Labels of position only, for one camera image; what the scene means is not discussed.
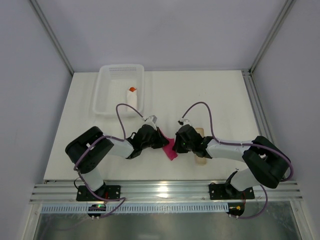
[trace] plastic basket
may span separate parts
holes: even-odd
[[[135,87],[137,91],[137,110],[144,109],[145,68],[140,64],[113,64],[100,68],[94,90],[92,110],[97,115],[115,117],[116,105],[127,102],[127,90]],[[134,111],[119,107],[123,117],[138,116]]]

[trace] pink towel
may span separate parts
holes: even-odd
[[[167,155],[167,157],[172,161],[173,159],[175,159],[176,157],[178,157],[178,154],[172,150],[172,148],[175,145],[175,139],[174,138],[167,138],[163,132],[161,132],[162,135],[169,141],[169,144],[164,146],[162,149],[165,152],[165,154]]]

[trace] enclosure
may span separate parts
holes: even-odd
[[[320,2],[318,0],[4,0],[0,3],[3,239],[318,239]],[[228,158],[170,161],[161,149],[107,156],[122,208],[99,221],[76,201],[82,181],[66,146],[92,126],[122,137],[118,119],[93,111],[100,67],[144,66],[145,117],[174,139],[193,126],[230,141],[261,135],[291,160],[293,178],[266,188],[255,219],[228,217],[210,200],[248,166]],[[141,120],[123,117],[127,135]],[[264,209],[254,186],[244,216]],[[118,202],[108,203],[111,210]]]

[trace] white tabletop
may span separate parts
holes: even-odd
[[[55,136],[45,180],[74,180],[74,164],[65,153],[68,143],[92,126],[105,134],[123,137],[116,118],[97,116],[92,99],[97,73],[75,73]],[[180,128],[177,121],[193,103],[204,101],[212,111],[213,129],[225,140],[253,140],[258,129],[248,93],[239,70],[234,71],[147,71],[145,72],[144,116],[156,115],[156,124],[170,138]],[[194,127],[210,135],[205,106],[197,105],[186,116]],[[142,125],[141,118],[123,118],[127,136]],[[170,161],[162,149],[145,149],[134,159],[107,155],[98,165],[105,180],[225,180],[243,162],[208,159],[196,165],[192,152]]]

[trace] metal rail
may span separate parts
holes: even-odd
[[[210,200],[210,183],[224,183],[216,180],[197,181],[108,181],[108,185],[120,185],[121,197],[126,203],[232,203],[238,200]],[[260,186],[253,188],[255,199],[247,202],[265,201],[265,194]],[[276,189],[266,188],[269,201],[301,201],[302,195],[295,181],[282,182]],[[72,181],[48,181],[34,187],[31,204],[75,203],[77,189]],[[102,203],[102,201],[84,202]]]
[[[257,92],[255,81],[248,70],[243,70],[242,76],[243,76],[244,84],[249,96],[253,115],[255,118],[255,123],[256,123],[256,126],[258,127],[259,134],[266,137],[271,142],[274,142],[273,136],[271,134],[271,131],[266,119],[265,112],[262,108],[262,104]]]
[[[49,39],[51,40],[56,52],[60,56],[61,60],[63,61],[65,67],[68,69],[71,76],[74,75],[75,71],[73,67],[71,66],[63,48],[61,47],[60,42],[58,41],[54,31],[52,30],[44,12],[42,11],[39,3],[37,0],[29,0],[29,3],[35,13],[35,15],[38,17],[40,23],[42,24],[44,31],[47,33]]]
[[[43,204],[41,214],[88,214],[92,204]],[[113,211],[116,204],[106,204],[105,214]],[[221,213],[228,212],[227,202],[201,202],[201,203],[125,203],[115,214],[177,214],[177,213]]]
[[[283,25],[285,19],[287,18],[288,14],[290,13],[292,7],[294,6],[296,0],[286,0],[281,11],[279,12],[278,16],[276,17],[269,33],[267,34],[258,54],[256,55],[251,67],[250,67],[250,73],[253,73],[258,64],[260,63],[261,59],[266,54],[268,48],[274,41],[277,33],[279,32],[281,26]]]

